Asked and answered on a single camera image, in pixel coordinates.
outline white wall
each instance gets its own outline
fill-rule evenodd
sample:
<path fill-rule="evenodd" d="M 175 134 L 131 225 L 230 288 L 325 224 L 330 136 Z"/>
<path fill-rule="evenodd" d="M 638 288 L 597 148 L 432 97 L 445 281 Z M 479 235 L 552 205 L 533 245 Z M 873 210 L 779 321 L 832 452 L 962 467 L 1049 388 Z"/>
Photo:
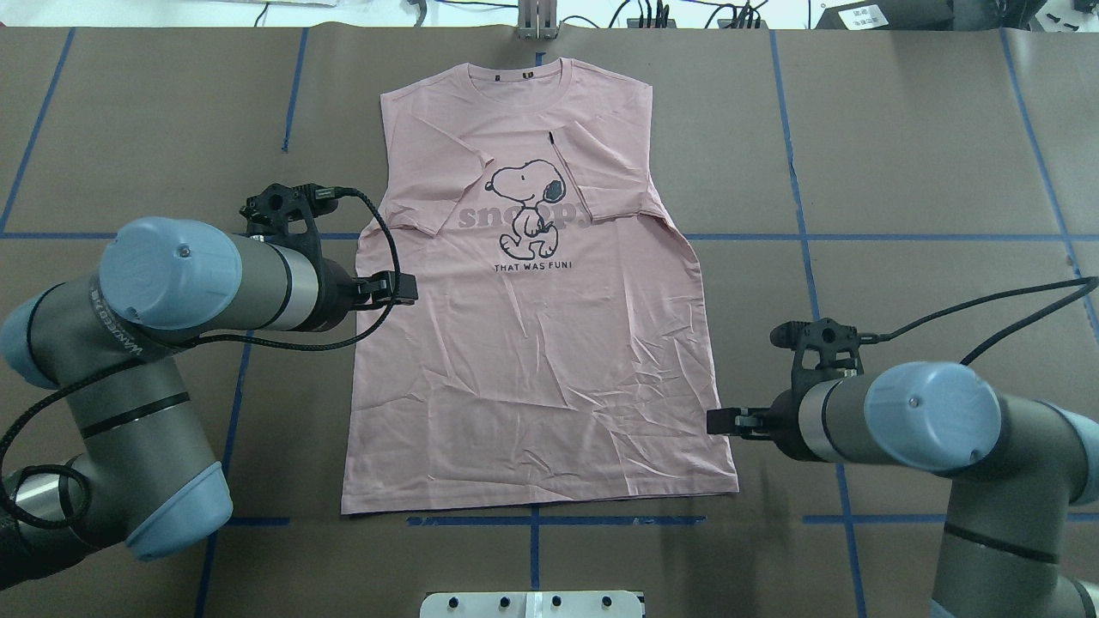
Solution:
<path fill-rule="evenodd" d="M 510 3 L 514 0 L 493 1 Z M 656 0 L 651 1 L 655 9 Z M 814 21 L 824 7 L 850 1 L 812 0 Z M 558 0 L 557 15 L 580 14 L 606 26 L 618 4 L 617 0 Z M 263 2 L 209 0 L 0 0 L 0 21 L 8 25 L 40 26 L 251 26 L 262 9 Z M 674 0 L 670 16 L 680 27 L 702 27 L 713 9 Z M 803 29 L 807 10 L 806 0 L 770 0 L 759 12 L 770 27 Z M 730 14 L 731 11 L 725 9 L 719 18 Z M 338 21 L 356 25 L 403 26 L 414 24 L 415 15 L 417 9 L 406 0 L 340 0 L 334 8 L 273 3 L 260 24 L 306 26 Z M 514 24 L 515 16 L 513 9 L 454 7 L 428 0 L 424 25 Z M 636 2 L 622 11 L 619 18 L 621 26 L 625 26 L 628 16 L 637 16 Z M 569 23 L 584 25 L 576 20 Z"/>

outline blue tape line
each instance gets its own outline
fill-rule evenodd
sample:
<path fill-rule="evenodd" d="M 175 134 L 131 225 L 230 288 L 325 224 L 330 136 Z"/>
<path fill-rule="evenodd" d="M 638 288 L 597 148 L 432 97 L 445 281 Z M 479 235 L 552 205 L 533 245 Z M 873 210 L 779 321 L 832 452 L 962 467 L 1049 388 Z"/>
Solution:
<path fill-rule="evenodd" d="M 790 114 L 786 107 L 786 88 L 782 86 L 782 67 L 778 59 L 778 37 L 775 31 L 770 35 L 770 58 L 775 66 L 775 88 L 778 92 L 778 111 L 782 119 L 782 139 L 786 141 L 786 162 L 790 173 L 790 190 L 793 191 L 793 202 L 797 206 L 798 234 L 801 241 L 801 260 L 806 267 L 806 282 L 809 284 L 809 302 L 812 306 L 813 319 L 820 319 L 820 307 L 817 305 L 817 279 L 813 277 L 812 260 L 809 256 L 809 232 L 806 228 L 806 213 L 801 206 L 801 186 L 798 183 L 798 172 L 793 167 L 793 139 L 790 136 Z"/>
<path fill-rule="evenodd" d="M 241 404 L 244 400 L 244 374 L 248 371 L 248 360 L 252 356 L 252 344 L 245 343 L 241 352 L 241 365 L 236 371 L 236 389 L 233 393 L 233 411 L 229 417 L 229 431 L 225 434 L 225 451 L 221 456 L 222 473 L 229 476 L 229 464 L 233 459 L 233 443 L 236 440 L 236 423 L 241 418 Z M 206 561 L 202 564 L 202 577 L 199 581 L 199 596 L 195 603 L 195 617 L 201 618 L 206 614 L 206 599 L 210 591 L 210 576 L 213 569 L 213 555 L 218 548 L 218 533 L 210 536 L 207 542 Z"/>
<path fill-rule="evenodd" d="M 811 241 L 1061 242 L 1056 234 L 807 234 Z"/>
<path fill-rule="evenodd" d="M 812 256 L 809 253 L 809 230 L 806 225 L 806 212 L 801 201 L 801 187 L 798 173 L 793 165 L 793 139 L 790 134 L 790 114 L 786 106 L 786 88 L 782 86 L 782 66 L 778 56 L 778 37 L 775 31 L 770 35 L 770 58 L 775 67 L 775 88 L 778 93 L 778 110 L 782 120 L 782 137 L 786 141 L 786 159 L 790 172 L 790 189 L 793 191 L 793 202 L 797 205 L 798 234 L 801 242 L 801 260 L 806 268 L 806 285 L 809 287 L 809 304 L 813 320 L 821 317 L 820 304 L 817 298 L 817 278 L 813 276 Z M 866 618 L 866 597 L 863 594 L 863 574 L 858 564 L 858 547 L 855 541 L 855 525 L 851 518 L 851 497 L 847 494 L 847 475 L 843 464 L 836 464 L 835 477 L 840 487 L 840 503 L 843 505 L 843 528 L 847 537 L 847 559 L 851 565 L 851 581 L 855 589 L 855 608 L 858 618 Z"/>
<path fill-rule="evenodd" d="M 247 331 L 247 336 L 255 334 L 255 331 Z M 229 431 L 225 433 L 225 451 L 221 455 L 221 470 L 229 477 L 229 466 L 233 460 L 233 444 L 236 442 L 236 423 L 241 419 L 241 404 L 244 401 L 244 374 L 248 371 L 248 361 L 252 357 L 252 344 L 245 343 L 241 351 L 241 365 L 236 371 L 236 389 L 233 391 L 233 411 L 229 417 Z"/>
<path fill-rule="evenodd" d="M 684 234 L 689 241 L 800 241 L 801 234 Z"/>
<path fill-rule="evenodd" d="M 290 129 L 293 126 L 293 108 L 298 103 L 298 85 L 301 84 L 301 65 L 306 60 L 306 42 L 309 41 L 309 29 L 301 29 L 301 42 L 298 43 L 298 65 L 293 68 L 293 87 L 290 89 L 290 104 L 286 109 L 286 133 L 282 135 L 282 152 L 290 152 Z"/>
<path fill-rule="evenodd" d="M 530 526 L 530 517 L 410 517 L 409 526 Z"/>
<path fill-rule="evenodd" d="M 111 240 L 115 234 L 110 232 L 3 232 L 0 240 L 5 241 L 89 241 Z"/>
<path fill-rule="evenodd" d="M 442 517 L 409 517 L 406 522 L 412 527 L 431 526 L 530 526 L 531 517 L 468 517 L 468 516 L 442 516 Z M 628 516 L 543 516 L 539 514 L 539 526 L 698 526 L 706 522 L 706 516 L 650 516 L 650 515 L 628 515 Z"/>
<path fill-rule="evenodd" d="M 845 522 L 842 515 L 807 515 L 801 518 L 806 526 L 828 526 L 842 525 Z M 858 526 L 875 523 L 943 523 L 946 521 L 945 515 L 937 514 L 904 514 L 904 515 L 854 515 L 852 522 Z M 1099 512 L 1070 512 L 1068 521 L 1076 523 L 1099 522 Z"/>
<path fill-rule="evenodd" d="M 206 616 L 206 599 L 210 594 L 210 576 L 213 573 L 213 554 L 218 548 L 218 533 L 207 537 L 207 554 L 202 560 L 202 577 L 199 580 L 199 596 L 195 599 L 195 618 Z"/>
<path fill-rule="evenodd" d="M 11 217 L 11 209 L 15 206 L 15 198 L 19 196 L 19 187 L 23 184 L 23 174 L 26 172 L 26 166 L 31 162 L 31 152 L 34 151 L 34 143 L 38 141 L 38 132 L 42 130 L 42 123 L 46 120 L 46 111 L 49 110 L 49 101 L 54 98 L 54 91 L 57 89 L 57 82 L 62 78 L 62 69 L 65 67 L 65 59 L 68 58 L 69 48 L 73 47 L 73 37 L 76 35 L 76 29 L 70 27 L 68 36 L 65 37 L 65 46 L 62 47 L 62 55 L 57 58 L 57 66 L 54 68 L 54 77 L 49 80 L 49 88 L 46 89 L 46 97 L 42 100 L 42 107 L 38 108 L 38 118 L 34 120 L 34 129 L 31 130 L 31 139 L 26 141 L 26 150 L 23 151 L 23 158 L 19 162 L 19 168 L 15 170 L 15 179 L 11 184 L 11 191 L 8 192 L 8 201 L 3 205 L 3 212 L 0 213 L 0 232 L 3 232 L 4 228 L 8 225 L 8 218 Z"/>
<path fill-rule="evenodd" d="M 1050 169 L 1045 165 L 1045 157 L 1042 155 L 1042 147 L 1039 146 L 1037 135 L 1034 133 L 1034 125 L 1031 123 L 1030 111 L 1026 109 L 1026 101 L 1023 99 L 1023 91 L 1019 87 L 1019 76 L 1015 73 L 1015 60 L 1011 55 L 1011 43 L 1008 42 L 1008 31 L 1000 29 L 1000 43 L 1003 45 L 1003 59 L 1008 64 L 1008 75 L 1011 78 L 1011 90 L 1015 95 L 1015 103 L 1019 106 L 1019 113 L 1023 119 L 1023 126 L 1026 129 L 1026 139 L 1030 140 L 1031 150 L 1034 151 L 1034 161 L 1037 163 L 1039 173 L 1042 175 L 1042 185 L 1045 186 L 1045 194 L 1050 198 L 1050 206 L 1053 208 L 1053 217 L 1057 220 L 1057 229 L 1065 243 L 1065 251 L 1068 258 L 1073 261 L 1073 274 L 1077 278 L 1081 277 L 1080 262 L 1076 258 L 1076 250 L 1073 249 L 1073 241 L 1068 234 L 1068 225 L 1065 224 L 1065 214 L 1061 210 L 1061 201 L 1057 199 L 1057 191 L 1053 189 L 1053 181 L 1050 179 Z M 1099 343 L 1099 320 L 1096 319 L 1095 305 L 1091 297 L 1084 297 L 1084 309 L 1088 314 L 1088 323 L 1091 325 L 1091 335 L 1096 343 Z"/>
<path fill-rule="evenodd" d="M 531 505 L 531 589 L 542 589 L 542 566 L 539 564 L 541 550 L 539 548 L 539 505 Z"/>
<path fill-rule="evenodd" d="M 689 241 L 841 241 L 841 242 L 1062 242 L 1057 234 L 777 234 L 777 233 L 739 233 L 739 234 L 684 234 Z M 1099 234 L 1074 236 L 1080 240 L 1097 241 Z"/>
<path fill-rule="evenodd" d="M 866 618 L 866 595 L 863 593 L 863 570 L 858 564 L 858 545 L 855 541 L 855 518 L 851 515 L 851 495 L 847 493 L 847 473 L 843 464 L 835 464 L 835 478 L 840 484 L 840 505 L 843 508 L 843 530 L 847 537 L 847 559 L 851 580 L 855 586 L 855 608 L 858 618 Z"/>
<path fill-rule="evenodd" d="M 858 526 L 867 523 L 942 523 L 946 521 L 946 516 L 937 514 L 853 515 L 851 521 Z M 844 523 L 845 518 L 842 515 L 807 515 L 801 518 L 801 522 L 807 526 L 836 525 Z"/>
<path fill-rule="evenodd" d="M 289 526 L 289 517 L 231 517 L 225 526 L 278 528 Z"/>
<path fill-rule="evenodd" d="M 621 517 L 543 517 L 542 526 L 697 526 L 706 521 L 698 516 L 621 516 Z"/>

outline black bracket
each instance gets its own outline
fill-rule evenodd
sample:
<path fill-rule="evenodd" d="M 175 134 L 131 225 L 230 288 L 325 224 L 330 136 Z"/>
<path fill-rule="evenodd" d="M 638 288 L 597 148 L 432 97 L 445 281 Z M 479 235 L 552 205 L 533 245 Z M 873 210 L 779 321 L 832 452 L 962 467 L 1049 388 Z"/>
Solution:
<path fill-rule="evenodd" d="M 292 249 L 317 271 L 321 301 L 303 330 L 325 330 L 338 323 L 347 311 L 380 309 L 390 298 L 395 305 L 412 305 L 420 298 L 414 275 L 401 273 L 398 286 L 392 271 L 351 277 L 338 264 L 324 258 L 317 218 L 334 212 L 338 201 L 340 194 L 333 187 L 275 184 L 248 198 L 241 209 L 241 216 L 248 221 L 248 236 L 263 236 L 265 242 Z M 306 223 L 304 232 L 291 231 L 291 224 L 298 221 Z"/>
<path fill-rule="evenodd" d="M 854 372 L 863 373 L 863 360 L 858 356 L 858 331 L 824 318 L 815 322 L 786 322 L 770 331 L 770 343 L 775 347 L 793 351 L 793 366 L 790 369 L 790 389 L 793 400 L 809 393 L 822 382 L 839 379 Z M 807 351 L 817 352 L 817 366 L 804 366 Z"/>
<path fill-rule="evenodd" d="M 864 342 L 861 341 L 858 331 L 829 318 L 815 322 L 791 321 L 779 324 L 770 331 L 770 343 L 776 347 L 793 351 L 790 390 L 780 395 L 770 408 L 708 410 L 707 433 L 735 435 L 745 440 L 777 440 L 776 443 L 782 448 L 789 442 L 785 438 L 787 434 L 800 435 L 796 422 L 791 430 L 790 415 L 795 415 L 796 421 L 797 408 L 809 389 L 822 382 L 863 373 L 858 346 Z M 820 356 L 812 368 L 804 365 L 808 351 L 817 352 Z M 790 456 L 801 459 L 795 454 Z"/>
<path fill-rule="evenodd" d="M 265 242 L 297 251 L 320 275 L 324 272 L 324 257 L 315 219 L 335 211 L 338 201 L 332 188 L 314 184 L 297 187 L 276 184 L 248 198 L 241 208 L 241 216 L 248 220 L 247 235 L 262 235 Z M 306 222 L 304 232 L 290 231 L 290 224 L 296 221 Z"/>

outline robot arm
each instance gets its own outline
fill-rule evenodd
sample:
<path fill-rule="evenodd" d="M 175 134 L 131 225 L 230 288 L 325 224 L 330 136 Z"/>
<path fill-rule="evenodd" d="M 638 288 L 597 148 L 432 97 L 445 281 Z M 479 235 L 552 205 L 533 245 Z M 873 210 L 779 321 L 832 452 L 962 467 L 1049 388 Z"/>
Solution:
<path fill-rule="evenodd" d="M 4 356 L 31 384 L 56 389 L 115 373 L 68 397 L 87 452 L 66 465 L 84 483 L 33 466 L 3 479 L 26 512 L 0 510 L 0 589 L 120 541 L 142 560 L 160 558 L 227 521 L 221 464 L 171 356 L 210 330 L 323 331 L 349 310 L 417 298 L 410 275 L 353 278 L 321 256 L 313 218 L 334 210 L 338 197 L 273 185 L 242 210 L 251 238 L 198 221 L 140 219 L 119 232 L 96 274 L 55 286 L 8 318 Z M 290 233 L 299 220 L 307 231 Z"/>
<path fill-rule="evenodd" d="M 857 333 L 847 340 L 844 329 L 798 324 L 817 341 L 810 349 L 824 349 L 822 366 L 801 369 L 799 360 L 795 388 L 770 408 L 712 410 L 708 431 L 774 440 L 800 461 L 904 465 L 952 479 L 933 618 L 1095 616 L 1099 587 L 1061 576 L 1057 564 L 1068 506 L 1099 498 L 1099 423 L 999 393 L 954 363 L 856 373 Z M 826 342 L 825 330 L 840 336 Z M 781 333 L 773 341 L 785 343 Z M 839 372 L 829 368 L 837 345 L 854 352 Z"/>

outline snoopy graphic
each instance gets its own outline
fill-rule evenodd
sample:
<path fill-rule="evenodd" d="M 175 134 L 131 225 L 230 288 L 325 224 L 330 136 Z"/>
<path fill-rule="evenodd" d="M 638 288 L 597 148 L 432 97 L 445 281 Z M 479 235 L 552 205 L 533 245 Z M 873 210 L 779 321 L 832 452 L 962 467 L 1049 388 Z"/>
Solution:
<path fill-rule="evenodd" d="M 500 235 L 500 249 L 515 260 L 550 257 L 557 251 L 557 228 L 539 212 L 543 203 L 565 197 L 565 180 L 548 161 L 536 158 L 520 167 L 501 167 L 485 184 L 486 191 L 519 203 L 511 234 Z"/>

